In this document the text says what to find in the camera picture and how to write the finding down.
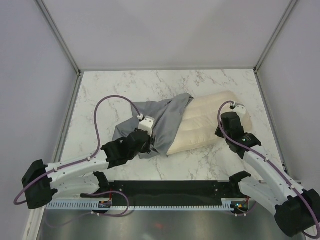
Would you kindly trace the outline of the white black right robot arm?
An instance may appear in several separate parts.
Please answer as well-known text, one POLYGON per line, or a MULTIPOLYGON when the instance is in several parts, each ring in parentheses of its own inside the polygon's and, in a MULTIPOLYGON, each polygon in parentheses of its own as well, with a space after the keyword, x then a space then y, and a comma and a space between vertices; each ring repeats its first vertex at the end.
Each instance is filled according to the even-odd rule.
POLYGON ((230 150, 248 163, 262 177, 259 183, 249 173, 232 181, 228 191, 233 197, 246 195, 268 210, 281 231, 288 237, 320 229, 320 195, 306 190, 283 169, 276 167, 258 138, 244 131, 241 119, 234 111, 218 114, 216 135, 225 139, 230 150))

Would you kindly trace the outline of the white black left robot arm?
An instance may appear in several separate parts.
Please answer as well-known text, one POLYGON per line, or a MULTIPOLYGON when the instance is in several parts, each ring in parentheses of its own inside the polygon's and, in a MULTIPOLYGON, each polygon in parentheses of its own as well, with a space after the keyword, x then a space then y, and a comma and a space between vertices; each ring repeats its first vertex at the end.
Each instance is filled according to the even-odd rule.
POLYGON ((138 154, 149 153, 153 131, 136 128, 127 137, 108 142, 92 156, 69 163, 44 164, 34 161, 22 178, 26 203, 30 210, 43 207, 58 193, 54 185, 75 180, 89 173, 125 165, 138 154))

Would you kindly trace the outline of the grey pillowcase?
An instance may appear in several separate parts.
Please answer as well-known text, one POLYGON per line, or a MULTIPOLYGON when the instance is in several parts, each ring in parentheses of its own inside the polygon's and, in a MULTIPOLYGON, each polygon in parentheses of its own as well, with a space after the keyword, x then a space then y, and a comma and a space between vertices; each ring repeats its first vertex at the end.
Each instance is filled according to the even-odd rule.
POLYGON ((183 93, 171 99, 134 103, 141 114, 154 119, 154 143, 150 147, 150 153, 139 154, 140 159, 167 155, 176 138, 184 112, 193 99, 189 93, 183 93))

